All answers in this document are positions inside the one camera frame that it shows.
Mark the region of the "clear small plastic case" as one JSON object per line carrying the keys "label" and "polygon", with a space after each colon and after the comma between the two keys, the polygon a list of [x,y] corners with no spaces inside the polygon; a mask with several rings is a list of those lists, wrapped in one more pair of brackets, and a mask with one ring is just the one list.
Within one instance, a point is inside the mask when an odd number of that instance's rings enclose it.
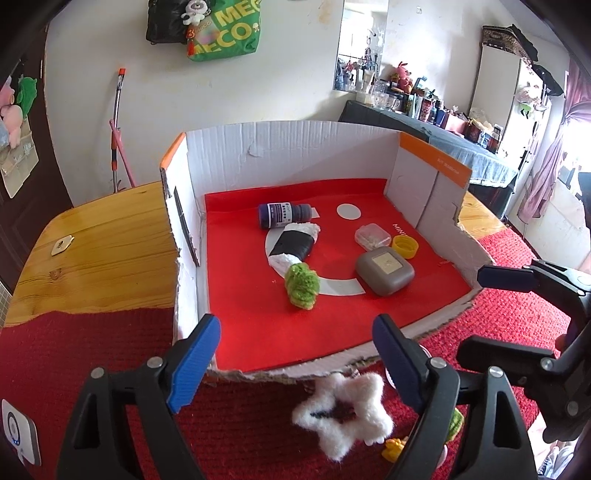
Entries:
{"label": "clear small plastic case", "polygon": [[361,226],[355,232],[355,241],[366,251],[390,247],[392,236],[376,223]]}

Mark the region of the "grey square compact case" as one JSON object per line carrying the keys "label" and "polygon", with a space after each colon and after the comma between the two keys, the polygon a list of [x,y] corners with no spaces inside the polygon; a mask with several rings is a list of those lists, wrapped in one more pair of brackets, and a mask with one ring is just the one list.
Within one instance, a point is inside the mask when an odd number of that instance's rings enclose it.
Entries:
{"label": "grey square compact case", "polygon": [[390,296],[415,278],[415,270],[391,247],[363,253],[356,260],[356,274],[379,296]]}

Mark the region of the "beige hanging pouch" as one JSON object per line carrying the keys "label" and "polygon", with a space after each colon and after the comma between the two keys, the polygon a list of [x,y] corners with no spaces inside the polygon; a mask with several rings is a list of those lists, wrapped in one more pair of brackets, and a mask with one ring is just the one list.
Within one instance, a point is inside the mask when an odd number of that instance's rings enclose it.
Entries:
{"label": "beige hanging pouch", "polygon": [[11,149],[9,145],[1,150],[1,179],[9,198],[14,198],[39,159],[27,119],[21,128],[20,144]]}

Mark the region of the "dark brown door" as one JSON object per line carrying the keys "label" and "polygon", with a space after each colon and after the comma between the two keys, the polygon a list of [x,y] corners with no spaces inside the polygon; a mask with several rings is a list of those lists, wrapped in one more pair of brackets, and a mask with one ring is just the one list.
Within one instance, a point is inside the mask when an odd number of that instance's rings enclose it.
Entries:
{"label": "dark brown door", "polygon": [[48,223],[72,207],[57,165],[50,135],[45,98],[48,29],[32,38],[11,73],[11,87],[27,77],[36,81],[37,96],[21,127],[21,157],[1,187],[1,282],[13,292],[37,239]]}

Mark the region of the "red knitted cloth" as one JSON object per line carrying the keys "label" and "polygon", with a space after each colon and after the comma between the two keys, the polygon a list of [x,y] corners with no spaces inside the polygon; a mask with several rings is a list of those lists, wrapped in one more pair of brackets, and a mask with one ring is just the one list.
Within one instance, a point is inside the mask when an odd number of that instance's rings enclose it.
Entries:
{"label": "red knitted cloth", "polygon": [[[473,306],[424,340],[451,360],[479,335],[550,349],[568,317],[531,293],[484,290]],[[1,332],[1,396],[37,426],[36,479],[55,476],[65,429],[91,370],[125,371],[171,344],[172,313],[138,309],[104,314],[44,314]],[[356,443],[340,462],[325,457],[314,433],[291,421],[311,393],[307,383],[202,384],[178,426],[211,479],[383,479],[391,464],[380,445]]]}

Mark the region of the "panda plush keychain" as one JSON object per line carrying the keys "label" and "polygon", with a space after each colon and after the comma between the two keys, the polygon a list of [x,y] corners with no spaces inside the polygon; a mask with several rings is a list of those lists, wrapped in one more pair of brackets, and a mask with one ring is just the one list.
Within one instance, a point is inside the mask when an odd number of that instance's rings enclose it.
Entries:
{"label": "panda plush keychain", "polygon": [[211,6],[207,1],[190,0],[185,6],[185,12],[181,14],[182,24],[196,26],[209,14],[211,14]]}

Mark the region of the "blue covered side table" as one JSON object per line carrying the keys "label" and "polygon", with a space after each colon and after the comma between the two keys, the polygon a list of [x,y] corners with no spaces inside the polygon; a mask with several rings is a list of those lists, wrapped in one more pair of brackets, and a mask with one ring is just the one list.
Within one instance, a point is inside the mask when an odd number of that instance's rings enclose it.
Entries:
{"label": "blue covered side table", "polygon": [[505,218],[518,171],[499,155],[434,125],[353,100],[346,102],[339,122],[399,130],[436,147],[472,170],[469,191],[497,218]]}

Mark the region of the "green tote bag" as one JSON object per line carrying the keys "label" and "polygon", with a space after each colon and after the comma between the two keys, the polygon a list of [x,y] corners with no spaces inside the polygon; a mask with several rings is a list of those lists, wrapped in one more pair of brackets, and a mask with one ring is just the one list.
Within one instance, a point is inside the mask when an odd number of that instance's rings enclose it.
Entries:
{"label": "green tote bag", "polygon": [[259,0],[207,1],[211,14],[186,26],[187,57],[194,62],[256,53],[260,36]]}

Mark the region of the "pink plush toy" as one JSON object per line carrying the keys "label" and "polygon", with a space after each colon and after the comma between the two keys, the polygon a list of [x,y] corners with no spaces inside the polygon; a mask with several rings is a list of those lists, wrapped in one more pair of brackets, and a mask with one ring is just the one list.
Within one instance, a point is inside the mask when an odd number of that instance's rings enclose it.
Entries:
{"label": "pink plush toy", "polygon": [[8,77],[1,89],[1,122],[8,133],[11,149],[15,149],[21,140],[23,112],[15,103],[15,90],[11,87],[11,77]]}

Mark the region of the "purple paint bottle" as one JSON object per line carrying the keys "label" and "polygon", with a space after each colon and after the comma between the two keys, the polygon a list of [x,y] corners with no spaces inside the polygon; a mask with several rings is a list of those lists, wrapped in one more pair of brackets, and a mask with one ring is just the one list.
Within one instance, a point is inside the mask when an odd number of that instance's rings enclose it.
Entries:
{"label": "purple paint bottle", "polygon": [[257,213],[259,213],[259,226],[263,229],[280,228],[290,223],[305,223],[312,217],[310,204],[290,202],[260,204]]}

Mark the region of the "white square charger device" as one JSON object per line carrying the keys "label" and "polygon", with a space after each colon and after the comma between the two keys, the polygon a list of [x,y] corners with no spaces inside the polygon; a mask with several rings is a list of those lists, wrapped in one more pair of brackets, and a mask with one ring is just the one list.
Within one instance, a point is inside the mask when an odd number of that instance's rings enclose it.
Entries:
{"label": "white square charger device", "polygon": [[42,464],[38,432],[34,421],[6,399],[1,401],[4,434],[22,464]]}

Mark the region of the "yellow pepper toy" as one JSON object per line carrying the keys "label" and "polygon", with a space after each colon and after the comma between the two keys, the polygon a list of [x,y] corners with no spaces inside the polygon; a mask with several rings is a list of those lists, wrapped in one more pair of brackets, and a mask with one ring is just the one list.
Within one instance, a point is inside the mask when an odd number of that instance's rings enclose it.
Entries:
{"label": "yellow pepper toy", "polygon": [[384,443],[382,456],[392,464],[395,464],[400,458],[407,443],[407,438],[390,438]]}

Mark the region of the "yellow bottle cap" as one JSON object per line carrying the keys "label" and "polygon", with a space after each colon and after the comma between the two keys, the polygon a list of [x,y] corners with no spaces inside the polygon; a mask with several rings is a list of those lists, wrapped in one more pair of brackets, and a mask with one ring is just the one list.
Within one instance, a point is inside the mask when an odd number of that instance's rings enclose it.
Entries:
{"label": "yellow bottle cap", "polygon": [[417,240],[408,235],[394,236],[392,241],[392,248],[404,259],[413,259],[420,248]]}

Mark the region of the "orange white cardboard box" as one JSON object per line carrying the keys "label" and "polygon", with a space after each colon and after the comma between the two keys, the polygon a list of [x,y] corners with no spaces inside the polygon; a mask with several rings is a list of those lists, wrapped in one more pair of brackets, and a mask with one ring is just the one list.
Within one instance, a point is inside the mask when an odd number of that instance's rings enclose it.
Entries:
{"label": "orange white cardboard box", "polygon": [[377,357],[469,308],[490,255],[459,222],[471,172],[410,134],[276,121],[179,135],[160,163],[177,249],[174,338],[221,321],[211,364],[288,381]]}

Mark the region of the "black hanging bag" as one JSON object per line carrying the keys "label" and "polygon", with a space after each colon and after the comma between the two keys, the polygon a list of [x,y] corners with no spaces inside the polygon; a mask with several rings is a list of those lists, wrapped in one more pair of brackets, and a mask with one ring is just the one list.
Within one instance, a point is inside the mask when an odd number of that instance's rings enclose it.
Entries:
{"label": "black hanging bag", "polygon": [[185,44],[186,26],[181,15],[188,0],[149,0],[146,40],[154,44]]}

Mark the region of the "small tag on table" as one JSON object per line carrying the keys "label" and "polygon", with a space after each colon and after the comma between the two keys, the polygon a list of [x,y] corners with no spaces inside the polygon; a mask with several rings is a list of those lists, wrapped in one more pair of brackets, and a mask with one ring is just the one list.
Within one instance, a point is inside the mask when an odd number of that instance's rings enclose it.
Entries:
{"label": "small tag on table", "polygon": [[72,235],[67,235],[57,240],[51,249],[50,255],[54,257],[65,252],[71,246],[73,241],[74,237]]}

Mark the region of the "black white sock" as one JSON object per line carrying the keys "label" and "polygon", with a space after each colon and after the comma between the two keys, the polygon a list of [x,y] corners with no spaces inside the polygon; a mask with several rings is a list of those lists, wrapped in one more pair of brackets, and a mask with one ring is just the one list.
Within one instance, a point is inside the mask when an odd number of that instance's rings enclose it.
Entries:
{"label": "black white sock", "polygon": [[320,233],[321,227],[312,222],[284,226],[267,254],[270,267],[284,278],[291,265],[304,262],[311,254]]}

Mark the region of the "green plush toy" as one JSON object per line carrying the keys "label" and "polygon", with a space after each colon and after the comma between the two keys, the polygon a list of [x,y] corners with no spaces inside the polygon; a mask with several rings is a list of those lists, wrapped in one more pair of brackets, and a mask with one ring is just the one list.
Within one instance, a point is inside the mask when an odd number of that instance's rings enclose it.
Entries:
{"label": "green plush toy", "polygon": [[21,108],[23,117],[26,118],[37,98],[37,79],[22,77],[18,81],[16,104]]}

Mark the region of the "orange tipped broom stick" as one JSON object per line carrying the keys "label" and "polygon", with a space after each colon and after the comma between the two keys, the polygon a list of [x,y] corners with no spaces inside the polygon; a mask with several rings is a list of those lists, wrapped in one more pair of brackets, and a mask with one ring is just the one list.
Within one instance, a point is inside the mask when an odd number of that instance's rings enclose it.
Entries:
{"label": "orange tipped broom stick", "polygon": [[118,177],[118,170],[119,164],[122,164],[123,170],[127,176],[127,181],[131,188],[136,186],[135,179],[133,177],[131,167],[129,165],[129,161],[127,159],[127,155],[124,149],[124,144],[122,140],[122,133],[119,126],[119,110],[120,110],[120,103],[121,103],[121,94],[125,79],[126,69],[119,68],[117,72],[117,79],[116,79],[116,87],[115,87],[115,95],[114,95],[114,104],[113,104],[113,114],[112,118],[109,120],[109,128],[110,128],[110,152],[111,152],[111,159],[110,159],[110,168],[111,168],[111,175],[112,175],[112,188],[114,193],[118,193],[122,189],[122,185],[119,181]]}

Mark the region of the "white fluffy star scrunchie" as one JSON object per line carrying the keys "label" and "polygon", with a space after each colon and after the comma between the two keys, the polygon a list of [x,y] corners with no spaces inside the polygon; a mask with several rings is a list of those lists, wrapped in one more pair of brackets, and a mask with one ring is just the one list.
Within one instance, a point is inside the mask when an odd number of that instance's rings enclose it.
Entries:
{"label": "white fluffy star scrunchie", "polygon": [[311,397],[294,408],[291,421],[317,434],[325,456],[340,462],[356,443],[381,444],[393,433],[394,421],[382,403],[384,385],[377,373],[319,378]]}

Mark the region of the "green knitted scrunchie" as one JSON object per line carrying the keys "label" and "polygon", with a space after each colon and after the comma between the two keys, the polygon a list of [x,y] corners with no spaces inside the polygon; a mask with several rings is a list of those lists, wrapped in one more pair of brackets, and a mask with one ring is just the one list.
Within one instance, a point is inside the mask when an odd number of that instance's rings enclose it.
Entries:
{"label": "green knitted scrunchie", "polygon": [[284,287],[291,304],[297,308],[311,310],[320,293],[320,277],[307,263],[297,263],[287,270]]}
{"label": "green knitted scrunchie", "polygon": [[448,435],[445,441],[446,444],[453,442],[457,438],[464,426],[464,422],[465,417],[463,413],[458,408],[455,408],[450,422]]}

